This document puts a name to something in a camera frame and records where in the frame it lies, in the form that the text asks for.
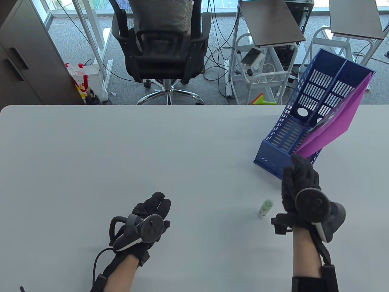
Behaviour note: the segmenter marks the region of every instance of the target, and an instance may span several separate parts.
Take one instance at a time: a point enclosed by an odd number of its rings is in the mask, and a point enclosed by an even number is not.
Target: blue file holder
[[[281,117],[262,141],[254,163],[282,179],[297,151],[314,127],[374,71],[320,49],[306,68]],[[313,164],[321,150],[309,157]]]

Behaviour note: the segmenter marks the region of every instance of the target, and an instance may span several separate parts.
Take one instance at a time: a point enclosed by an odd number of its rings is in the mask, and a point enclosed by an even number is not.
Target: green object
[[[266,214],[269,212],[269,210],[272,207],[273,207],[273,201],[272,200],[268,199],[265,202],[263,202],[261,208],[259,209],[258,217],[262,218],[262,217],[266,216]]]

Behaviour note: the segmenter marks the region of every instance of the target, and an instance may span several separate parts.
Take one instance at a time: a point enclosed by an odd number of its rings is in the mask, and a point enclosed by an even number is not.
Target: caster wheel
[[[296,196],[296,209],[308,222],[323,222],[329,216],[329,199],[316,188],[306,188]]]
[[[150,89],[151,88],[151,80],[146,79],[145,83],[143,83],[143,87]]]
[[[148,216],[142,223],[140,236],[144,243],[156,241],[162,234],[165,225],[161,216],[153,214]]]

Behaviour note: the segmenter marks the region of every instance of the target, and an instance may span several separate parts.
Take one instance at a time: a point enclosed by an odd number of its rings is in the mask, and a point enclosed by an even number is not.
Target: smartphone
[[[258,56],[261,54],[261,51],[255,48],[252,48],[242,59],[242,63],[251,66],[254,61],[258,58]]]

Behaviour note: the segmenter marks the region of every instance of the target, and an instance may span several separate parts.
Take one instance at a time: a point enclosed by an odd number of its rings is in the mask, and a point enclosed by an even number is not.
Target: forearm
[[[309,231],[293,228],[293,276],[321,278],[321,258]]]
[[[108,277],[104,292],[129,292],[138,267],[139,260],[129,255]]]

